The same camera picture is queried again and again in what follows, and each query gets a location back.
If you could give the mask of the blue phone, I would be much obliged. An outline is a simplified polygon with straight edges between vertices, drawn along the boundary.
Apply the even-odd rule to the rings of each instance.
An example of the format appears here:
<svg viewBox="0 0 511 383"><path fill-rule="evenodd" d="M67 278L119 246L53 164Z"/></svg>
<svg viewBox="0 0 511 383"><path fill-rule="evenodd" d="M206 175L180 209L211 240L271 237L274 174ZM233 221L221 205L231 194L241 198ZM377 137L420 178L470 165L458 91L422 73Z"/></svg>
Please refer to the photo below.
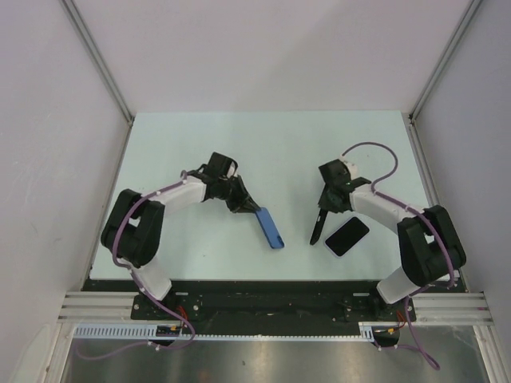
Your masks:
<svg viewBox="0 0 511 383"><path fill-rule="evenodd" d="M270 248L274 250L284 249L285 244L283 238L280 235L269 210L262 207L255 212L255 216Z"/></svg>

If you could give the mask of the black phone case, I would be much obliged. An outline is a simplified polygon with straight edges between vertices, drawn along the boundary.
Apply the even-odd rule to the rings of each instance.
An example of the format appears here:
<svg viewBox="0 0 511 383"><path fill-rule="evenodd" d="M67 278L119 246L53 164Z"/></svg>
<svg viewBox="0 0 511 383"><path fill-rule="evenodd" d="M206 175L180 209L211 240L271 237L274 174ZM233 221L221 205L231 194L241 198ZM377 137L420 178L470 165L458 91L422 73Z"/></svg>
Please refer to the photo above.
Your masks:
<svg viewBox="0 0 511 383"><path fill-rule="evenodd" d="M327 215L328 215L328 211L327 210L324 210L324 209L320 209L319 210L319 213L318 213L318 216L315 220L315 225L313 227L313 231L312 231L312 234L311 234L311 239L310 239L310 242L309 244L311 246L314 246L320 239L321 237L321 234L323 232L323 228L324 228L324 224L326 222L326 219L327 219Z"/></svg>

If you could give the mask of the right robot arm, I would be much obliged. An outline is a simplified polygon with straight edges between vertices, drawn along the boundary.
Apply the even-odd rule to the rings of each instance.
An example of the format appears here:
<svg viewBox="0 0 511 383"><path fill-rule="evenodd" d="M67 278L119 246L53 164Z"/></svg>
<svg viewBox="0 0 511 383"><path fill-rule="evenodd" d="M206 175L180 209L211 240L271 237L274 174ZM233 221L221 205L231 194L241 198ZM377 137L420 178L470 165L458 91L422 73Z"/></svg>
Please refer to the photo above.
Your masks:
<svg viewBox="0 0 511 383"><path fill-rule="evenodd" d="M387 320L398 301L446 275L446 283L454 283L454 272L466 264L466 254L444 207L419 208L385 195L359 177L356 166L342 156L319 166L319 172L324 187L312 246L320 239L327 215L346 211L367 216L398 236L401 266L378 283L378 294L368 300L374 318Z"/></svg>

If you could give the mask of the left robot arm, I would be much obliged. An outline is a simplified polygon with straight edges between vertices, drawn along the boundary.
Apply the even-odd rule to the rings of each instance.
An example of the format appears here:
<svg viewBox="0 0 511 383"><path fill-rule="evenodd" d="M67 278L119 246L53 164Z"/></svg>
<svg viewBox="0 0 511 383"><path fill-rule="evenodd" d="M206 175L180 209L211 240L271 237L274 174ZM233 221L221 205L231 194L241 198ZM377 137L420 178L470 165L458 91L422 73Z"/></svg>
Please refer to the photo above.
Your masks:
<svg viewBox="0 0 511 383"><path fill-rule="evenodd" d="M210 199L223 200L232 213L262 210L246 189L237 162L214 152L206 164L182 171L174 184L146 195L123 190L109 213L101 245L109 250L114 264L125 268L141 292L150 297L148 308L158 318L169 318L176 309L176 299L168 294L172 282L156 256L164 217Z"/></svg>

